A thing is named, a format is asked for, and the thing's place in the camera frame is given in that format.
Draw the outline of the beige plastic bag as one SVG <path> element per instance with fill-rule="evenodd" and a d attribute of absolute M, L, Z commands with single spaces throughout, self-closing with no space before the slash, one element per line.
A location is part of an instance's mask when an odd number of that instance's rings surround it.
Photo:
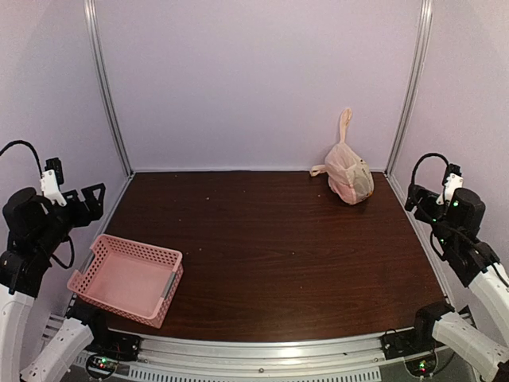
<path fill-rule="evenodd" d="M 324 163 L 311 168 L 309 175 L 328 175 L 329 188 L 348 205 L 368 199 L 375 190 L 369 165 L 346 143 L 352 109 L 345 108 L 339 118 L 339 142 L 332 147 Z"/>

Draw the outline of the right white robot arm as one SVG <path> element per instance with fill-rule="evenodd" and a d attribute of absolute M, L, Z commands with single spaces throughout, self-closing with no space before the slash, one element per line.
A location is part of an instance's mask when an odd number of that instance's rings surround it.
<path fill-rule="evenodd" d="M 463 287 L 484 305 L 504 338 L 508 337 L 508 274 L 492 247 L 478 239 L 485 203 L 470 189 L 445 183 L 434 193 L 410 184 L 405 209 L 431 227 L 447 263 Z M 485 381 L 508 379 L 508 346 L 469 325 L 449 304 L 434 303 L 416 313 L 408 345 L 415 351 L 432 343 L 447 345 Z"/>

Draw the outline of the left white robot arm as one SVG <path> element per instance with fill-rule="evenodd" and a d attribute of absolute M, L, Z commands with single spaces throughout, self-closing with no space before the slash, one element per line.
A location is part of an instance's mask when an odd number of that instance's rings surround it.
<path fill-rule="evenodd" d="M 64 194 L 64 206 L 53 204 L 32 187 L 17 191 L 2 209 L 9 228 L 1 255 L 1 379 L 59 381 L 87 346 L 97 353 L 114 347 L 114 335 L 104 328 L 99 311 L 80 306 L 65 318 L 60 330 L 26 368 L 21 348 L 29 313 L 39 295 L 54 252 L 74 228 L 86 227 L 103 215 L 104 184 Z"/>

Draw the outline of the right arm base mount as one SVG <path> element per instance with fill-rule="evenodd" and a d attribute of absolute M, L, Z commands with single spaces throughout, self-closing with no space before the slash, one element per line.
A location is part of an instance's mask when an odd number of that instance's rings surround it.
<path fill-rule="evenodd" d="M 381 336 L 385 359 L 402 358 L 406 371 L 421 380 L 431 378 L 439 370 L 439 360 L 434 340 L 419 342 L 415 329 L 388 329 Z"/>

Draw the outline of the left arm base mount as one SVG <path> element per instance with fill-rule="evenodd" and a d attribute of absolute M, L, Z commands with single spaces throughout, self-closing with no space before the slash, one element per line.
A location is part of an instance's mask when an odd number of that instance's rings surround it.
<path fill-rule="evenodd" d="M 91 344 L 85 348 L 90 355 L 84 366 L 93 380 L 104 381 L 115 374 L 121 362 L 138 359 L 142 339 L 135 334 L 110 329 L 103 310 L 76 303 L 68 309 L 65 317 L 87 325 L 93 334 Z"/>

